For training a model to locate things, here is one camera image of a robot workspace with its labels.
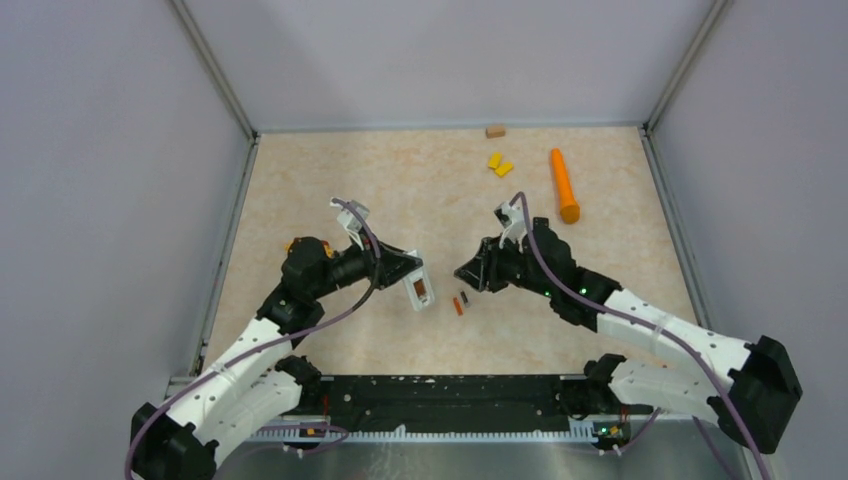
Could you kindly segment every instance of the white wall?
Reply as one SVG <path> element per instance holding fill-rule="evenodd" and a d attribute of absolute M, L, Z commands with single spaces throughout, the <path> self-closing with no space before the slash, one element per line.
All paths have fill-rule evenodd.
<path fill-rule="evenodd" d="M 0 64 L 0 476 L 122 478 L 194 353 L 246 141 L 163 1 L 7 0 Z"/>
<path fill-rule="evenodd" d="M 709 0 L 188 0 L 259 130 L 641 123 Z"/>
<path fill-rule="evenodd" d="M 714 321 L 783 342 L 795 478 L 844 478 L 848 2 L 736 2 L 658 132 Z"/>

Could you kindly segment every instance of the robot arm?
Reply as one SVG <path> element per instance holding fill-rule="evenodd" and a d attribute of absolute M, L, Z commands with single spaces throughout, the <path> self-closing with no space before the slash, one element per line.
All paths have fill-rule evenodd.
<path fill-rule="evenodd" d="M 351 203 L 364 220 L 368 210 Z M 347 211 L 338 221 L 351 246 L 335 252 L 315 237 L 296 238 L 287 246 L 280 283 L 233 345 L 189 385 L 192 391 L 154 421 L 134 453 L 133 471 L 146 480 L 212 478 L 239 444 L 273 417 L 297 407 L 302 385 L 274 367 L 302 340 L 284 338 L 315 327 L 323 317 L 321 297 L 370 278 L 372 289 L 408 283 L 416 310 L 433 302 L 423 261 L 414 251 L 378 241 L 378 258 L 360 222 Z M 251 353 L 269 342 L 271 346 Z M 275 371 L 263 376 L 269 369 Z M 148 403 L 136 412 L 133 437 L 156 410 Z"/>
<path fill-rule="evenodd" d="M 605 355 L 598 362 L 589 362 L 585 373 L 590 380 L 608 384 L 624 404 L 653 405 L 698 417 L 717 424 L 745 445 L 703 369 L 661 331 L 673 333 L 693 347 L 718 376 L 758 448 L 774 453 L 802 394 L 783 345 L 765 336 L 756 344 L 726 337 L 649 305 L 617 281 L 578 266 L 571 248 L 549 228 L 548 220 L 533 219 L 538 249 L 560 282 L 594 303 L 631 313 L 655 328 L 589 308 L 553 284 L 531 252 L 527 236 L 519 242 L 526 230 L 521 207 L 504 203 L 495 215 L 504 228 L 502 234 L 484 238 L 474 258 L 454 272 L 457 278 L 481 292 L 497 292 L 508 285 L 530 290 L 548 297 L 551 309 L 569 323 L 653 353 L 676 370 Z"/>

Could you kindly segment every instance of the beige tabletop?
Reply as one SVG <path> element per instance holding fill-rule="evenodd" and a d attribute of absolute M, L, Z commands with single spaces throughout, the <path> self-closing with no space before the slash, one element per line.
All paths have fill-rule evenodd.
<path fill-rule="evenodd" d="M 582 216 L 557 217 L 549 152 L 565 156 Z M 515 165 L 504 178 L 493 152 Z M 284 246 L 315 236 L 344 249 L 332 196 L 371 210 L 380 240 L 418 249 L 436 303 L 421 312 L 402 285 L 377 291 L 353 316 L 295 350 L 329 374 L 577 373 L 604 353 L 650 359 L 628 345 L 560 320 L 545 298 L 515 287 L 478 293 L 453 277 L 480 239 L 500 232 L 492 214 L 519 190 L 531 215 L 547 216 L 578 264 L 615 278 L 646 301 L 693 321 L 689 297 L 635 128 L 509 129 L 263 135 L 207 352 L 233 342 L 280 280 Z M 350 307 L 360 282 L 321 300 L 327 315 Z M 452 297 L 472 303 L 457 316 Z"/>

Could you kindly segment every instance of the orange cylinder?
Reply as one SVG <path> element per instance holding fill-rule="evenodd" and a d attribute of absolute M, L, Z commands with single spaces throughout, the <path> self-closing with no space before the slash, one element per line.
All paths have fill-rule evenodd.
<path fill-rule="evenodd" d="M 580 205 L 574 198 L 571 182 L 568 180 L 568 169 L 565 168 L 565 159 L 558 148 L 551 150 L 551 169 L 554 172 L 554 184 L 557 197 L 559 197 L 559 215 L 568 224 L 580 220 Z"/>

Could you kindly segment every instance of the metal bar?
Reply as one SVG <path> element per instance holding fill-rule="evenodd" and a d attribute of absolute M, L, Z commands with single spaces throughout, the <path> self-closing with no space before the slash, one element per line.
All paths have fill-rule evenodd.
<path fill-rule="evenodd" d="M 223 100 L 227 110 L 229 110 L 230 114 L 239 124 L 239 128 L 241 128 L 242 133 L 244 133 L 248 139 L 253 140 L 256 137 L 256 129 L 253 128 L 250 120 L 247 118 L 247 113 L 241 106 L 232 86 L 227 81 L 227 77 L 224 75 L 221 65 L 218 63 L 215 55 L 212 54 L 209 44 L 203 37 L 200 27 L 198 27 L 197 22 L 195 22 L 191 11 L 185 4 L 185 1 L 167 0 L 167 2 L 171 6 L 180 26 L 182 26 L 183 31 L 188 37 L 192 48 L 200 59 L 203 69 L 206 70 L 206 73 L 209 75 L 209 79 L 212 80 L 212 83 L 215 85 L 215 90 L 218 91 L 218 95 L 221 97 L 221 100 Z"/>
<path fill-rule="evenodd" d="M 215 324 L 215 316 L 218 313 L 218 302 L 221 300 L 221 292 L 224 288 L 224 278 L 227 275 L 227 267 L 230 264 L 230 256 L 233 253 L 233 243 L 235 243 L 236 239 L 236 230 L 238 230 L 239 220 L 241 219 L 241 211 L 244 208 L 244 200 L 247 196 L 247 187 L 250 183 L 250 176 L 253 173 L 253 165 L 256 163 L 256 154 L 258 151 L 259 137 L 251 142 L 244 170 L 241 174 L 236 198 L 233 202 L 233 209 L 230 213 L 230 223 L 227 226 L 227 236 L 225 237 L 223 250 L 219 257 L 220 260 L 218 261 L 217 271 L 215 272 L 215 281 L 212 284 L 212 294 L 210 295 L 209 301 L 204 309 L 203 329 L 201 330 L 197 350 L 189 370 L 190 375 L 199 374 L 203 367 L 203 360 L 206 357 L 206 347 L 209 345 L 209 338 L 212 336 L 212 327 Z"/>
<path fill-rule="evenodd" d="M 677 261 L 680 263 L 680 269 L 683 273 L 683 281 L 686 284 L 686 290 L 689 292 L 692 309 L 695 311 L 695 318 L 702 327 L 712 329 L 710 315 L 712 310 L 704 293 L 703 281 L 698 273 L 695 255 L 692 253 L 691 243 L 686 234 L 685 222 L 680 215 L 674 192 L 669 185 L 665 164 L 657 151 L 654 136 L 647 131 L 647 126 L 641 128 L 639 133 L 642 138 L 642 147 L 645 149 L 645 156 L 648 158 L 648 167 L 654 177 L 654 185 L 657 188 L 665 221 L 671 234 L 671 242 L 674 244 Z"/>
<path fill-rule="evenodd" d="M 677 94 L 689 71 L 695 65 L 696 60 L 703 52 L 704 45 L 710 39 L 713 32 L 715 32 L 716 27 L 718 27 L 721 19 L 732 4 L 733 0 L 716 0 L 713 2 L 706 18 L 704 18 L 704 21 L 698 28 L 695 38 L 692 39 L 692 43 L 690 43 L 689 48 L 686 49 L 683 59 L 680 60 L 680 63 L 674 70 L 674 74 L 665 86 L 657 105 L 654 107 L 653 111 L 651 111 L 651 116 L 648 117 L 648 121 L 645 123 L 645 128 L 648 134 L 653 133 L 657 126 L 659 126 L 669 104 L 674 99 L 674 96 Z"/>

